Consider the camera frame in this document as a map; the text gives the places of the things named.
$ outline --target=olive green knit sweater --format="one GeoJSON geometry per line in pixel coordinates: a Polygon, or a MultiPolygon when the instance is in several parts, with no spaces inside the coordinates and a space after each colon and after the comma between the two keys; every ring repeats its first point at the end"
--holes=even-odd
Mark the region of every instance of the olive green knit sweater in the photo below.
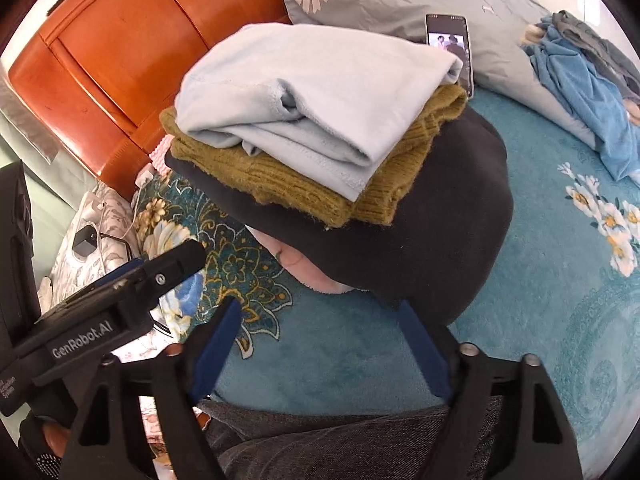
{"type": "Polygon", "coordinates": [[[411,189],[435,136],[445,121],[457,119],[466,106],[458,85],[439,87],[404,137],[380,165],[356,202],[297,173],[265,152],[246,154],[241,145],[214,148],[182,133],[175,108],[160,113],[168,134],[175,136],[171,154],[188,160],[222,184],[252,195],[260,204],[276,203],[306,212],[328,227],[350,219],[391,225],[398,203],[411,189]]]}

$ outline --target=headboard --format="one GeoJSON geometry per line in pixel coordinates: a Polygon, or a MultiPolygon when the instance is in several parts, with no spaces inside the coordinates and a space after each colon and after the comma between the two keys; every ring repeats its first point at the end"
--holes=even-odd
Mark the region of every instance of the headboard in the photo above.
{"type": "Polygon", "coordinates": [[[185,72],[258,22],[288,22],[283,0],[65,0],[9,80],[66,149],[130,198],[185,72]]]}

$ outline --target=crumpled blue clothing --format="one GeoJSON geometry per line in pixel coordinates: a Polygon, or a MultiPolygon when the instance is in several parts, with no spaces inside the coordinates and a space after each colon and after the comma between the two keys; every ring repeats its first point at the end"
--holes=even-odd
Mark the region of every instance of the crumpled blue clothing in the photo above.
{"type": "Polygon", "coordinates": [[[629,122],[618,87],[553,25],[539,44],[523,49],[542,85],[601,141],[597,149],[611,176],[620,180],[640,170],[640,128],[629,122]]]}

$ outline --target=phone screen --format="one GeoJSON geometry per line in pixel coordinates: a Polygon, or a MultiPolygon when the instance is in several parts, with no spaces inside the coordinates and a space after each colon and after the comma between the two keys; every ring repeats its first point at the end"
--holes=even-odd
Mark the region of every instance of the phone screen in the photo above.
{"type": "Polygon", "coordinates": [[[450,14],[427,14],[426,27],[427,44],[447,50],[462,60],[460,85],[466,90],[466,94],[472,97],[474,77],[471,64],[471,45],[469,44],[465,17],[451,16],[450,14]]]}

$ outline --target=gray pillow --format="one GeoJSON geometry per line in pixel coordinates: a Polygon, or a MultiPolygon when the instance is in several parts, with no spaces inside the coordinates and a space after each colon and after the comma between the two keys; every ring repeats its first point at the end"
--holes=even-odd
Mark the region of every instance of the gray pillow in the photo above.
{"type": "Polygon", "coordinates": [[[500,92],[565,128],[591,148],[595,137],[544,88],[520,48],[530,23],[549,12],[535,0],[284,0],[292,23],[359,28],[425,42],[425,14],[466,17],[476,84],[500,92]]]}

